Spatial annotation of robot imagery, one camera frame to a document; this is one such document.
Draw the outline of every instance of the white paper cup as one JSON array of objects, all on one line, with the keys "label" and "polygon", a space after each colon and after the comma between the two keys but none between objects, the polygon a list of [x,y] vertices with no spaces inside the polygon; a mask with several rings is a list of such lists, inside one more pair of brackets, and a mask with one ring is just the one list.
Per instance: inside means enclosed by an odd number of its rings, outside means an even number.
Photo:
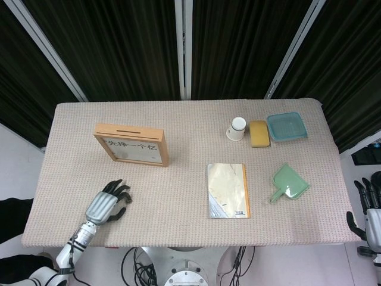
[{"label": "white paper cup", "polygon": [[226,131],[226,136],[232,141],[239,141],[245,134],[246,120],[242,117],[233,119],[232,124]]}]

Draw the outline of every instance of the teal plastic container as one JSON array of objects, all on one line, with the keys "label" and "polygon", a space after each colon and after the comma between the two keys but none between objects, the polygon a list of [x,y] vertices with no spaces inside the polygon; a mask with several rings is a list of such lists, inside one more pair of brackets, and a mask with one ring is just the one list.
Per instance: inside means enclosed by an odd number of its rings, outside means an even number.
[{"label": "teal plastic container", "polygon": [[267,126],[274,141],[307,138],[307,130],[297,112],[270,115]]}]

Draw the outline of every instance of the black curtain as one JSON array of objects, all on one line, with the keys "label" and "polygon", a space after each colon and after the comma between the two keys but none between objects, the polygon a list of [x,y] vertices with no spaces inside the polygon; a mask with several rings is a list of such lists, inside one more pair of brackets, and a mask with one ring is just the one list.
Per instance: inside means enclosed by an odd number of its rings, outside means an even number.
[{"label": "black curtain", "polygon": [[194,0],[192,99],[263,99],[310,5]]},{"label": "black curtain", "polygon": [[77,99],[0,1],[0,123],[46,146],[55,106]]},{"label": "black curtain", "polygon": [[173,0],[24,0],[91,101],[179,100]]},{"label": "black curtain", "polygon": [[340,151],[381,129],[381,1],[327,1],[273,98],[316,98]]}]

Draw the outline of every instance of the notebook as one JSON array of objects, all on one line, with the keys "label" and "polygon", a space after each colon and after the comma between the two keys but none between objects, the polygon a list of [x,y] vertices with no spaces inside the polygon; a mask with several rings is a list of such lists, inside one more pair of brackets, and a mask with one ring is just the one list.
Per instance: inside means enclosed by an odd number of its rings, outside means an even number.
[{"label": "notebook", "polygon": [[210,218],[249,218],[245,165],[209,164],[208,195]]}]

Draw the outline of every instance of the robotic arm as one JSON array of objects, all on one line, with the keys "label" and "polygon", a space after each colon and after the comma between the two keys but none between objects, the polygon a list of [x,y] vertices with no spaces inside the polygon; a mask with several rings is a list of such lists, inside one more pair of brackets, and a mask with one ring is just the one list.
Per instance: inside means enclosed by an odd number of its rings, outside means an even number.
[{"label": "robotic arm", "polygon": [[130,187],[121,183],[122,180],[112,181],[95,196],[86,211],[87,221],[78,227],[57,256],[56,261],[60,267],[58,273],[48,267],[42,267],[33,272],[29,279],[10,285],[65,286],[69,275],[74,273],[74,265],[85,252],[98,227],[107,222],[119,220],[124,215],[126,207],[121,208],[117,214],[111,215],[116,204],[121,200],[124,200],[126,204],[132,202],[130,195],[126,192]]},{"label": "robotic arm", "polygon": [[365,215],[365,229],[358,228],[353,214],[346,213],[346,221],[352,232],[362,240],[367,241],[369,247],[360,246],[357,252],[363,256],[376,256],[373,264],[376,267],[377,284],[381,286],[381,172],[372,175],[371,182],[363,178],[363,184],[354,181],[360,194],[361,205]]}]

